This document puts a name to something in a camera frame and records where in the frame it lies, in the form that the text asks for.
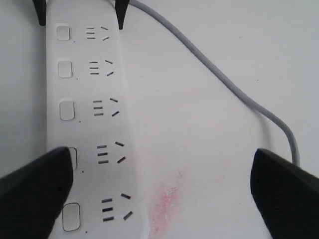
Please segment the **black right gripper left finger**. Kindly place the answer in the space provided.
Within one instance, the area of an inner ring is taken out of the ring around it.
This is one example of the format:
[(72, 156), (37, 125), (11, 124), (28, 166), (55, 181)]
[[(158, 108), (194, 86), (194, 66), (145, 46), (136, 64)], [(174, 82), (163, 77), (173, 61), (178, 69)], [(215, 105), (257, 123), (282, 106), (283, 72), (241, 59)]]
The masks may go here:
[(67, 147), (58, 147), (1, 178), (0, 237), (48, 238), (72, 184)]

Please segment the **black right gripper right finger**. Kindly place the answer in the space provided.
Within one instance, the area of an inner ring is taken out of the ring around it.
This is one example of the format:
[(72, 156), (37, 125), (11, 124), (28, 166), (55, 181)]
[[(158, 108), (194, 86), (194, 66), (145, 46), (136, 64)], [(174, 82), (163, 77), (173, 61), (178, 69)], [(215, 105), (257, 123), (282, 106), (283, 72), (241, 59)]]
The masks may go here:
[(259, 148), (253, 159), (250, 188), (274, 239), (319, 237), (319, 179), (277, 154)]

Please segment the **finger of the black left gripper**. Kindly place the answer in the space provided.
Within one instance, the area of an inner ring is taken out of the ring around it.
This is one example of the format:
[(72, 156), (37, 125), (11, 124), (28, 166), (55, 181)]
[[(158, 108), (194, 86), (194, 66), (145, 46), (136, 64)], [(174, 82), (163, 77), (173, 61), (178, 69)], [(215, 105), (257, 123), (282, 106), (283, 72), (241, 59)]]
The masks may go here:
[(115, 11), (117, 15), (119, 30), (124, 27), (125, 16), (130, 0), (115, 0)]
[(40, 26), (46, 26), (46, 0), (32, 0)]

